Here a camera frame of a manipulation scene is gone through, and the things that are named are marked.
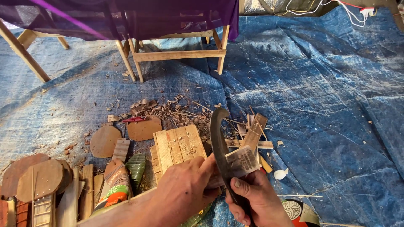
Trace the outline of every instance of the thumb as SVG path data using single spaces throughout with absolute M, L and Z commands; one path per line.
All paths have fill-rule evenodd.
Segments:
M 236 194 L 241 195 L 250 201 L 254 200 L 254 196 L 260 194 L 256 186 L 250 185 L 237 177 L 231 179 L 230 186 Z

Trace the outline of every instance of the knife handle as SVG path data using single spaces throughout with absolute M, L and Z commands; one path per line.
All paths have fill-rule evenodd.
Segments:
M 251 220 L 251 224 L 249 225 L 250 227 L 257 227 L 254 223 L 253 217 L 251 215 L 251 209 L 250 209 L 250 202 L 248 199 L 245 197 L 235 193 L 231 188 L 227 188 L 229 190 L 230 196 L 233 199 L 234 203 L 241 206 L 243 208 L 245 215 L 248 215 Z

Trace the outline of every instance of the round wooden piece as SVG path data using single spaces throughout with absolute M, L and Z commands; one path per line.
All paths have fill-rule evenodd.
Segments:
M 116 141 L 122 138 L 121 132 L 113 126 L 103 126 L 91 137 L 90 150 L 94 157 L 112 157 Z
M 49 160 L 46 154 L 35 154 L 23 157 L 12 163 L 3 174 L 1 195 L 13 197 L 17 195 L 18 180 L 27 171 L 28 167 Z
M 134 141 L 143 141 L 153 138 L 153 133 L 161 131 L 161 120 L 157 116 L 147 116 L 146 121 L 128 124 L 128 136 Z
M 62 183 L 60 184 L 59 189 L 56 191 L 57 195 L 62 194 L 66 188 L 70 185 L 73 181 L 73 173 L 72 169 L 70 168 L 69 164 L 65 160 L 57 160 L 63 166 L 63 179 Z
M 18 180 L 17 199 L 25 203 L 51 195 L 57 191 L 63 178 L 63 166 L 56 159 L 30 166 Z

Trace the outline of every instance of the hand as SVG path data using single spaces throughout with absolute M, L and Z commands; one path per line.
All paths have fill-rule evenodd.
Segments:
M 283 209 L 282 203 L 269 183 L 268 178 L 260 170 L 245 176 L 245 181 L 233 177 L 231 189 L 250 201 L 251 215 L 260 227 L 293 227 L 291 220 Z M 244 210 L 236 205 L 228 191 L 226 203 L 234 218 L 244 225 L 251 223 L 250 217 L 244 215 Z
M 213 155 L 173 165 L 161 178 L 146 213 L 157 226 L 176 227 L 197 214 L 218 196 L 219 189 L 205 189 L 216 167 Z

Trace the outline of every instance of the wooden frame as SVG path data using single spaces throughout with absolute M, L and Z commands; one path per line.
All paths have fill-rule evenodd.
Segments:
M 49 76 L 27 51 L 28 47 L 37 37 L 45 37 L 47 36 L 47 34 L 25 29 L 23 33 L 21 33 L 21 35 L 16 38 L 0 20 L 0 35 L 7 41 L 11 49 L 24 60 L 28 67 L 43 83 L 46 83 L 50 80 Z M 58 35 L 57 39 L 66 50 L 70 48 L 63 36 Z
M 129 51 L 125 47 L 127 44 L 129 44 L 140 82 L 143 82 L 143 75 L 140 67 L 141 61 L 161 61 L 161 60 L 173 60 L 184 58 L 219 57 L 219 62 L 217 64 L 217 73 L 221 75 L 223 72 L 224 58 L 226 56 L 228 35 L 229 35 L 229 25 L 226 25 L 223 27 L 222 40 L 220 40 L 215 29 L 204 32 L 170 34 L 157 38 L 157 39 L 167 39 L 167 38 L 205 37 L 207 43 L 209 43 L 209 38 L 212 36 L 213 39 L 215 40 L 217 50 L 181 50 L 181 51 L 139 53 L 139 48 L 143 47 L 143 43 L 141 40 L 135 40 L 135 43 L 133 43 L 132 39 L 125 40 L 124 45 L 122 45 L 121 41 L 116 41 L 116 44 L 125 62 L 125 65 L 130 73 L 130 76 L 132 77 L 132 80 L 135 81 L 135 76 L 132 67 L 130 66 L 128 61 Z

